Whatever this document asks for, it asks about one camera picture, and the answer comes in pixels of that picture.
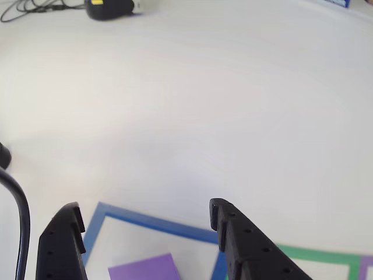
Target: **black wire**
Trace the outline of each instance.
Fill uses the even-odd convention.
[[[30,210],[26,196],[20,185],[3,168],[0,167],[0,183],[2,183],[14,196],[19,212],[20,239],[16,267],[16,280],[24,280],[26,272],[27,255],[30,243]]]
[[[37,4],[35,0],[15,0],[0,16],[0,22],[11,22],[15,19],[21,18],[23,16],[28,15],[29,13],[44,13],[49,11],[62,11],[66,9],[84,9],[84,4],[69,6],[67,5],[64,0],[61,0],[61,4],[54,4],[58,0],[45,0],[42,4]],[[31,2],[32,8],[28,8],[27,4]],[[16,16],[11,19],[5,20],[5,15],[15,7],[16,10],[22,13],[19,16]]]

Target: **purple square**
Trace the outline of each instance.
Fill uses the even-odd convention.
[[[171,254],[109,268],[111,280],[180,280]]]

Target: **blue tape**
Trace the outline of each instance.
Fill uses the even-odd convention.
[[[158,230],[160,232],[194,239],[197,241],[218,244],[217,233],[211,230],[187,226],[181,223],[174,223],[170,222],[169,220],[147,216],[134,211],[99,202],[84,236],[84,244],[87,252],[82,255],[82,259],[85,266],[88,263],[88,259],[93,250],[94,243],[96,242],[97,236],[100,233],[100,229],[104,223],[104,219],[106,216],[122,220],[124,222],[133,223],[134,225]],[[226,258],[224,253],[220,252],[217,256],[211,280],[224,280],[226,275]]]

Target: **yellow label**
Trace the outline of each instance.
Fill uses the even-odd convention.
[[[92,5],[102,5],[104,0],[91,0]]]

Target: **green tape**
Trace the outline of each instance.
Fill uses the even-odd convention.
[[[317,261],[328,264],[344,264],[349,266],[348,280],[358,280],[360,269],[360,255],[330,253],[319,250],[294,248],[285,245],[277,245],[289,258],[297,258],[304,261]]]

